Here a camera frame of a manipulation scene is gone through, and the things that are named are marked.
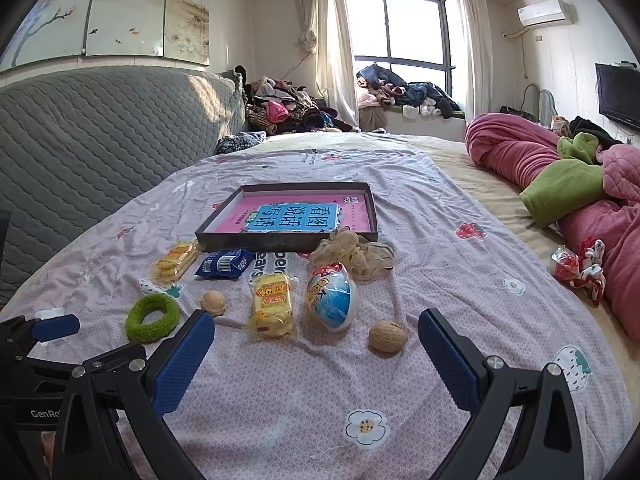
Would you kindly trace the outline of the beige mesh scrunchie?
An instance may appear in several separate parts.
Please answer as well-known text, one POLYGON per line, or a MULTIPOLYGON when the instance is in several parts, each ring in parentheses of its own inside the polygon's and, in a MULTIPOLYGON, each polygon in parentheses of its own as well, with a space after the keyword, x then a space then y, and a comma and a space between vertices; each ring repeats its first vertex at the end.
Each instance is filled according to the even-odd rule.
POLYGON ((367 283, 393 270, 395 254, 390 245, 370 242, 343 226, 320 242, 309 261, 315 268, 341 263, 354 282, 367 283))

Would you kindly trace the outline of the pink quilt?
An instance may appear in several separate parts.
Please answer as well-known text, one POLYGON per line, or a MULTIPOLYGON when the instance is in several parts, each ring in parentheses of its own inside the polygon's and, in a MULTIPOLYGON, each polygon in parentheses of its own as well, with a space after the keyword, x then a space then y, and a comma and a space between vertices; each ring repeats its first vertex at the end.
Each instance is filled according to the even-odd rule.
POLYGON ((584 256, 604 244, 603 295, 629 338, 639 340, 639 149, 607 146, 582 130, 559 134, 520 116, 487 113, 466 127, 471 159, 516 185, 538 226, 556 224, 584 256))

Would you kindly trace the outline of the white air conditioner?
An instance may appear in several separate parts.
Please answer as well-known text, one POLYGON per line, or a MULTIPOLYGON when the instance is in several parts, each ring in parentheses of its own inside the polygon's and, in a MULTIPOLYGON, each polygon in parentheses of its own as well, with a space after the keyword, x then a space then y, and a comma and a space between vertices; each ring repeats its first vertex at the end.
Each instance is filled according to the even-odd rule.
POLYGON ((562 0, 546 0, 522 6, 518 9, 518 19, 523 27, 528 28, 573 23, 570 6, 562 0))

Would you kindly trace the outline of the blue snack packet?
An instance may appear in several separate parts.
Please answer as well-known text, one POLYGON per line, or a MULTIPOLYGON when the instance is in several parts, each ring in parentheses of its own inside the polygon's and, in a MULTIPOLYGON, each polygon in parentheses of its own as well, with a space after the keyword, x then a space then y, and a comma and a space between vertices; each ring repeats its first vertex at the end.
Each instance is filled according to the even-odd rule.
POLYGON ((211 252, 200 263, 195 276, 203 280, 216 280, 216 278, 236 280, 254 259, 254 252, 244 248, 211 252))

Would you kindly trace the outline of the grey quilted headboard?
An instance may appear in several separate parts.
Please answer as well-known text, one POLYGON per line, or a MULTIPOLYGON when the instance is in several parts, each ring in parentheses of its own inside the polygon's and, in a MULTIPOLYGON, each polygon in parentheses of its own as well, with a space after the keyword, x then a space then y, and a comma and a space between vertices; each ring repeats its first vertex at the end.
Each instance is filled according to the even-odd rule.
POLYGON ((244 75, 98 66, 1 90, 1 301, 58 252, 245 126, 244 75))

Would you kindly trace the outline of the green fleece garment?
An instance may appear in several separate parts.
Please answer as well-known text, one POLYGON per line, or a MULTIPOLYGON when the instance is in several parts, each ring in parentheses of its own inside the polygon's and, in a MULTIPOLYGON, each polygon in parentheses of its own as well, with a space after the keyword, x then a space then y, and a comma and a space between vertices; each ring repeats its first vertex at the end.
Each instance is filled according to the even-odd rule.
POLYGON ((538 226, 550 226, 571 212, 604 200, 599 140, 591 133, 563 136, 556 144, 559 160, 541 170, 518 198, 538 226))

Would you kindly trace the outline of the red white candy bag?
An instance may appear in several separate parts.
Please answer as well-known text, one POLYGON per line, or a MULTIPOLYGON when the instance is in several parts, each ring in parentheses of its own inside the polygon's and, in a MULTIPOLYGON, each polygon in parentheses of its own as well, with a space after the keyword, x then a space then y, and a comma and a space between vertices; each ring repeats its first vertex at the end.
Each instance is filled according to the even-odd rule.
POLYGON ((591 301, 600 304, 605 290, 603 270, 605 244, 600 238, 585 238, 578 252, 565 246, 555 249, 550 256, 550 272, 561 283, 572 289, 583 289, 591 301))

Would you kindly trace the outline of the blue red surprise egg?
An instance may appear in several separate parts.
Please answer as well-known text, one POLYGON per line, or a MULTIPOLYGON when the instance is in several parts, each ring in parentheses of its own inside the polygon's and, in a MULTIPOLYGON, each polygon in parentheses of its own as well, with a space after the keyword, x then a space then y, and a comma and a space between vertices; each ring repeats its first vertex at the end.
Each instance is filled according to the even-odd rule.
POLYGON ((358 304, 356 284, 340 262, 314 269, 307 284, 306 305, 328 330, 349 328, 358 304))

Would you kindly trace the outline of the floral wall painting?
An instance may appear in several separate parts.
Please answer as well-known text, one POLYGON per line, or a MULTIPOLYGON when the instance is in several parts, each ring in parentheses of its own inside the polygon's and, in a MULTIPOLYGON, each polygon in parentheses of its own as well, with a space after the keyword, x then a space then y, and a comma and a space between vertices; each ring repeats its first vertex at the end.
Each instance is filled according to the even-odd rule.
POLYGON ((78 55, 207 65, 208 0, 38 0, 1 55, 1 69, 78 55))

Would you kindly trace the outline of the pink printed bed sheet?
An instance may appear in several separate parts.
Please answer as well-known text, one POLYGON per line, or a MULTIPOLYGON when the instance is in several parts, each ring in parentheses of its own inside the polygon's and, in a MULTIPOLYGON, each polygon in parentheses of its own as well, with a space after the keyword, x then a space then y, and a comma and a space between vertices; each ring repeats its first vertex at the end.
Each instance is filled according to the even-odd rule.
POLYGON ((394 263, 358 283, 292 252, 260 252, 235 280, 186 271, 174 292, 192 313, 226 298, 213 347, 175 413, 186 455, 209 479, 425 479, 468 415, 418 336, 442 312, 513 367, 565 370, 585 475, 599 479, 634 431, 627 388, 600 326, 502 222, 423 153, 285 151, 213 157, 183 169, 74 240, 25 283, 4 318, 61 308, 77 335, 35 356, 78 362, 126 341, 125 321, 159 258, 243 184, 370 186, 394 263))

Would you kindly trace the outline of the clothes pile by headboard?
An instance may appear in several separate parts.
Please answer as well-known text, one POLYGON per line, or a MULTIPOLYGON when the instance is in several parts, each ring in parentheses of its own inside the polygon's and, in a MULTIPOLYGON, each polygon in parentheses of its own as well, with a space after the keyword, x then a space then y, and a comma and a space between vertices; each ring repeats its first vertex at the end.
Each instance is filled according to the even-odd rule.
POLYGON ((338 116, 322 98, 311 96, 305 86, 268 76, 247 82, 242 65, 219 76, 234 82, 234 94, 241 104, 232 108, 235 131, 265 133, 266 137, 285 133, 355 132, 357 127, 338 116))

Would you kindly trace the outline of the dark patterned cloth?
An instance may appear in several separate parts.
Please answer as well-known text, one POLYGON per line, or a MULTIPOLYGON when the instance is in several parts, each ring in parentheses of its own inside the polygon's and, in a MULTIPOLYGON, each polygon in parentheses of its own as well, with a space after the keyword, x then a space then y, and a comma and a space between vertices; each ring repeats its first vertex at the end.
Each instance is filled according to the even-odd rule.
POLYGON ((267 139, 265 131, 240 131, 220 136, 216 143, 215 154, 231 154, 248 150, 262 144, 267 139))

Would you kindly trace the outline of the left cream curtain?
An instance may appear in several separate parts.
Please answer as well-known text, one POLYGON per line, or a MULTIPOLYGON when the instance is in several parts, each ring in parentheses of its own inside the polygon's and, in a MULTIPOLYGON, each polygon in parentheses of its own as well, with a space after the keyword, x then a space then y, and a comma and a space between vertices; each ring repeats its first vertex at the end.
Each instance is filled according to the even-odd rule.
POLYGON ((320 96, 349 125, 359 124, 354 55, 350 45, 347 0, 295 0, 298 45, 314 56, 320 96))

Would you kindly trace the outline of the cream curtain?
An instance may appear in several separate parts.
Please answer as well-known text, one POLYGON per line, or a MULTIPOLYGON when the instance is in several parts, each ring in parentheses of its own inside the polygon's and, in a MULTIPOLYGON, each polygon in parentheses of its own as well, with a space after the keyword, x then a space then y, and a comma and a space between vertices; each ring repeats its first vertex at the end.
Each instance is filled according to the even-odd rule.
POLYGON ((347 0, 295 0, 298 45, 314 56, 320 96, 349 125, 359 124, 354 55, 350 45, 347 0))
POLYGON ((494 91, 494 51, 487 0, 458 0, 466 45, 468 119, 488 113, 494 91))

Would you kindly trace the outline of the right cream curtain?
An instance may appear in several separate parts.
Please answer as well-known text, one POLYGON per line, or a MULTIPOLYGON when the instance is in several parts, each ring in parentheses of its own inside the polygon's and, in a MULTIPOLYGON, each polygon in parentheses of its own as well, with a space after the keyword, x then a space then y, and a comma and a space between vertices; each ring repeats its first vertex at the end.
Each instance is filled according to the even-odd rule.
POLYGON ((458 0, 466 45, 468 119, 488 113, 494 91, 494 51, 487 0, 458 0))

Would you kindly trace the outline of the dark shallow box tray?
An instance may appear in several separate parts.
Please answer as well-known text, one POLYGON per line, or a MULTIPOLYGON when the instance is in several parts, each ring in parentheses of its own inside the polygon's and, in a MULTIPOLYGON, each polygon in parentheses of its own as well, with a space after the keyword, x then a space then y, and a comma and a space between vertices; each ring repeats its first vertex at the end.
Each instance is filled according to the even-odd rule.
POLYGON ((237 188, 198 227, 206 252, 313 252, 322 240, 349 228, 378 239, 370 186, 362 182, 248 184, 237 188))

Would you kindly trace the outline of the black television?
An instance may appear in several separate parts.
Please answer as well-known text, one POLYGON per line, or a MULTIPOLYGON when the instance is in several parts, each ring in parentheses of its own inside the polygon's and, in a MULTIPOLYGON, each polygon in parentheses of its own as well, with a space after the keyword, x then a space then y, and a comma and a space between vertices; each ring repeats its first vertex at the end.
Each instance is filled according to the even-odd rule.
POLYGON ((599 113, 634 130, 640 128, 640 73, 633 65, 596 64, 599 113))

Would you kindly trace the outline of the pink blue book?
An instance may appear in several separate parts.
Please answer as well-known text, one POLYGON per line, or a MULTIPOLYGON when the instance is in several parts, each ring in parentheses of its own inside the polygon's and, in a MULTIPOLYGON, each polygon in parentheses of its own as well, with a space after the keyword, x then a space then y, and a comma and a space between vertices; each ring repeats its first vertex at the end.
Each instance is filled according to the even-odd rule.
POLYGON ((373 226, 363 192, 242 193, 217 212, 207 233, 329 233, 342 226, 363 233, 373 226))

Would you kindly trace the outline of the clothes pile on windowsill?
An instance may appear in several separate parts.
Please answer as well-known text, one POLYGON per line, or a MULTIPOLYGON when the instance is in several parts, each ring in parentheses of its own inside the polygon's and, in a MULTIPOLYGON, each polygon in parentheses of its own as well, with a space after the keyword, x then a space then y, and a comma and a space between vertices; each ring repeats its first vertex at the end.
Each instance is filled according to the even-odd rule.
POLYGON ((358 70, 356 81, 363 90, 358 98, 360 108, 398 107, 409 118, 415 114, 439 115, 445 119, 465 118, 460 105, 431 81, 407 82, 376 63, 358 70))

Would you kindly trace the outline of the walnut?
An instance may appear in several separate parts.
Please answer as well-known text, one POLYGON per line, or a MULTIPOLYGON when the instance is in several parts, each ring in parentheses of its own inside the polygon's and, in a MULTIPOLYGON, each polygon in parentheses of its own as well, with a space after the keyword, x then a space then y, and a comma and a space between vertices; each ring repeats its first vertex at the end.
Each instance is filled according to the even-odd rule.
POLYGON ((222 292, 211 289, 208 290, 200 300, 201 309, 207 311, 214 318, 224 315, 226 312, 227 299, 222 292))
POLYGON ((399 324, 378 321, 369 330, 369 347, 377 352, 395 354, 405 347, 408 334, 399 324))

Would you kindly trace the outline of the yellow rice cracker pack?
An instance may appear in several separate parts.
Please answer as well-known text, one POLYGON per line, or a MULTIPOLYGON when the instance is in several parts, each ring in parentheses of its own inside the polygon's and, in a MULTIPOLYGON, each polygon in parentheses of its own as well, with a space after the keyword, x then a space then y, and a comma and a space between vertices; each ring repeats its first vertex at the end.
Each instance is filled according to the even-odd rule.
POLYGON ((286 273, 262 274, 252 281, 248 333, 254 340, 292 336, 295 330, 293 282, 286 273))

